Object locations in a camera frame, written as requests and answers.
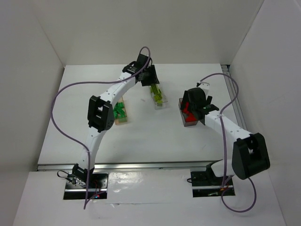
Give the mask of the aluminium rail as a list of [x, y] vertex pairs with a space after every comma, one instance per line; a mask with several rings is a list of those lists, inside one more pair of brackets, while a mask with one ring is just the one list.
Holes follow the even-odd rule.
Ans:
[[[222, 72], [224, 74], [231, 77], [230, 65], [221, 65], [221, 69], [222, 69]], [[234, 82], [228, 77], [225, 78], [225, 82], [226, 82], [226, 85], [227, 85], [227, 89], [228, 89], [230, 98], [233, 99], [235, 97], [235, 94], [236, 94], [236, 91], [237, 91], [236, 86], [235, 86]], [[241, 111], [241, 107], [240, 107], [240, 103], [239, 103], [238, 98], [236, 98], [236, 100], [232, 103], [232, 106], [233, 106], [233, 110], [234, 110], [234, 113], [235, 113], [235, 117], [236, 117], [238, 126], [240, 126], [243, 129], [247, 130], [247, 126], [246, 126], [246, 123], [245, 123], [245, 120], [244, 120], [244, 117], [243, 117], [243, 113]]]
[[[95, 165], [96, 170], [150, 170], [150, 169], [193, 169], [203, 168], [214, 161], [180, 161], [180, 162], [134, 162], [134, 163], [102, 163]], [[70, 171], [73, 164], [40, 164], [37, 171]]]

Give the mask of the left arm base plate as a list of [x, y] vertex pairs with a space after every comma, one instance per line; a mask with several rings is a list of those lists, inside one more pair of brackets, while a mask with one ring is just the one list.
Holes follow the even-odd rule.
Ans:
[[[71, 173], [59, 170], [59, 178], [65, 179], [64, 200], [85, 200], [86, 185], [84, 182], [76, 179]], [[108, 173], [96, 173], [90, 177], [87, 199], [102, 200], [107, 199]]]

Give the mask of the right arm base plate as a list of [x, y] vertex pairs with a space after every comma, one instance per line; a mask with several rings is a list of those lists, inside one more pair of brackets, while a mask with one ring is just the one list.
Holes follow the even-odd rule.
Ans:
[[232, 180], [222, 188], [222, 177], [216, 177], [214, 174], [210, 175], [205, 171], [192, 171], [187, 182], [192, 186], [193, 198], [217, 197], [221, 196], [224, 191], [226, 191], [225, 196], [235, 196]]

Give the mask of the aluminium rail front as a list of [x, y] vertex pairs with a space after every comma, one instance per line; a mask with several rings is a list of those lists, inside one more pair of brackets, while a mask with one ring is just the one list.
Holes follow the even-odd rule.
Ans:
[[[180, 161], [180, 162], [134, 162], [134, 163], [102, 163], [95, 165], [96, 170], [150, 170], [150, 169], [193, 169], [203, 168], [214, 161]], [[70, 171], [73, 164], [40, 164], [37, 171]]]

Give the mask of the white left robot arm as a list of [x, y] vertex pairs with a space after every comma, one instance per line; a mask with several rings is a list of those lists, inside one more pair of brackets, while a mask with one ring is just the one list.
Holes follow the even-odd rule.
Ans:
[[81, 159], [72, 168], [72, 175], [83, 187], [87, 187], [94, 170], [95, 158], [102, 138], [114, 124], [113, 108], [121, 97], [136, 83], [151, 77], [151, 57], [139, 54], [136, 61], [122, 70], [117, 83], [99, 96], [91, 96], [88, 105], [88, 135]]

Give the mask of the aluminium rail right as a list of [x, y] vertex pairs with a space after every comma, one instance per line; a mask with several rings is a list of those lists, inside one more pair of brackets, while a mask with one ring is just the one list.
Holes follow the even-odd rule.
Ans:
[[[222, 72], [224, 74], [231, 77], [230, 65], [221, 65], [221, 69], [222, 69]], [[228, 89], [230, 98], [233, 99], [235, 97], [235, 94], [236, 94], [236, 91], [237, 91], [236, 86], [235, 86], [234, 82], [228, 77], [225, 78], [225, 82], [226, 82], [226, 85], [227, 85], [227, 89]], [[238, 126], [240, 126], [243, 129], [247, 130], [247, 126], [246, 126], [246, 123], [245, 123], [245, 120], [244, 120], [244, 117], [243, 117], [243, 113], [241, 111], [241, 107], [240, 107], [240, 103], [239, 103], [238, 98], [236, 98], [236, 100], [232, 103], [232, 106], [233, 106], [233, 110], [234, 110], [234, 113], [235, 113], [235, 117], [236, 117]]]

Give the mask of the red lego brick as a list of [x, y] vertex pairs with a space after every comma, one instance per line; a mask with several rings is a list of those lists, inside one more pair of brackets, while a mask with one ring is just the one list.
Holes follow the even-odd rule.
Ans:
[[195, 121], [197, 121], [197, 119], [195, 118], [195, 116], [191, 112], [189, 114], [183, 113], [183, 115], [184, 115], [185, 122], [195, 122]]
[[181, 111], [185, 114], [189, 114], [190, 113], [190, 104], [189, 102], [182, 102], [182, 105], [181, 105]]

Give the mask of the green sloped lego brick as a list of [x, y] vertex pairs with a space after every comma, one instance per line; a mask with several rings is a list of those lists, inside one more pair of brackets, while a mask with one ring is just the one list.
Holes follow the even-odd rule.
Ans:
[[124, 108], [124, 103], [123, 102], [117, 102], [114, 109], [116, 111], [121, 111], [123, 108]]

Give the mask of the dark grey transparent container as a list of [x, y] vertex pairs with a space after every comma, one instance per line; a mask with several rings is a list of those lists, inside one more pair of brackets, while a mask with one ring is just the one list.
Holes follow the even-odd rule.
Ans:
[[194, 118], [191, 113], [188, 113], [186, 110], [181, 110], [182, 98], [179, 99], [178, 107], [180, 110], [180, 115], [184, 127], [196, 126], [198, 121]]

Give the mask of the green four-stud lego brick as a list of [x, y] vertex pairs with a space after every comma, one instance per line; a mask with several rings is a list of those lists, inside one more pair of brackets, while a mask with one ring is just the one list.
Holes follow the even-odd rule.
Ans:
[[115, 119], [126, 117], [126, 112], [123, 109], [121, 111], [116, 111], [115, 109], [113, 109], [113, 113], [114, 113], [114, 118]]

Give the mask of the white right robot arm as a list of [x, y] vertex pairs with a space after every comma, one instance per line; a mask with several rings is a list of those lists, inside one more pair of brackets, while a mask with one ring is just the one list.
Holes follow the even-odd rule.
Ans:
[[211, 103], [212, 97], [200, 87], [184, 92], [181, 111], [221, 135], [224, 145], [223, 163], [213, 163], [217, 177], [237, 176], [248, 179], [270, 168], [266, 141], [261, 133], [251, 132], [231, 121]]

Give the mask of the clear transparent container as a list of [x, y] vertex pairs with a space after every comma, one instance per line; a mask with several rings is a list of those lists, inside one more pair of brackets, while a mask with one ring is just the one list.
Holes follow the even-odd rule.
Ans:
[[149, 90], [155, 110], [161, 110], [169, 107], [168, 99], [160, 84], [150, 85]]

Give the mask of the orange transparent container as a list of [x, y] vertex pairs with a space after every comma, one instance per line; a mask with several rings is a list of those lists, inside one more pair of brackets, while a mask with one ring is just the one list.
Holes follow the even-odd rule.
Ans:
[[123, 97], [115, 104], [113, 108], [114, 123], [116, 125], [126, 123], [128, 121], [127, 111]]

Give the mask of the lime lego brick small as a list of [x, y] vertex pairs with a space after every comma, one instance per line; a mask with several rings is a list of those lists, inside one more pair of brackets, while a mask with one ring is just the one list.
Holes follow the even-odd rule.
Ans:
[[156, 84], [151, 85], [151, 92], [154, 95], [160, 95], [161, 94], [161, 91], [160, 91], [160, 89], [158, 88], [158, 86]]

